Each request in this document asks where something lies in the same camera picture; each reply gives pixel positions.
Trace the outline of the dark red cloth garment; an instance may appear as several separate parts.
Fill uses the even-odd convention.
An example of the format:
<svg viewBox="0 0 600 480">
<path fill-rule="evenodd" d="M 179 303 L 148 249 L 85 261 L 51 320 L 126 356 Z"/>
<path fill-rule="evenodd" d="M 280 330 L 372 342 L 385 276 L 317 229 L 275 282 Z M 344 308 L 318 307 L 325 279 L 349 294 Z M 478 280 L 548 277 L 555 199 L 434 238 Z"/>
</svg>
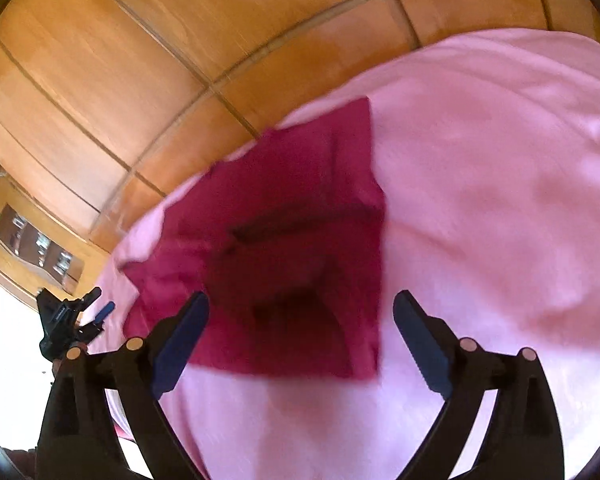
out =
<svg viewBox="0 0 600 480">
<path fill-rule="evenodd" d="M 370 102 L 265 133 L 166 207 L 125 335 L 146 335 L 194 292 L 209 298 L 196 365 L 268 377 L 379 372 L 385 196 Z"/>
</svg>

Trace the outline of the wooden wardrobe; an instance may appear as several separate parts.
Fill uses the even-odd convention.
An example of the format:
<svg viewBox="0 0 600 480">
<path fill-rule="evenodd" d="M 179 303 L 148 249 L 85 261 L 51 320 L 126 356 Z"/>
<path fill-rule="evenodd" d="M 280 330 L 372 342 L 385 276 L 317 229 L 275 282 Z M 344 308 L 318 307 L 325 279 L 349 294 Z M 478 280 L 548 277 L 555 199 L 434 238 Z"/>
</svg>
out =
<svg viewBox="0 0 600 480">
<path fill-rule="evenodd" d="M 588 0 L 0 0 L 0 164 L 104 249 L 355 75 L 485 28 L 600 42 Z"/>
</svg>

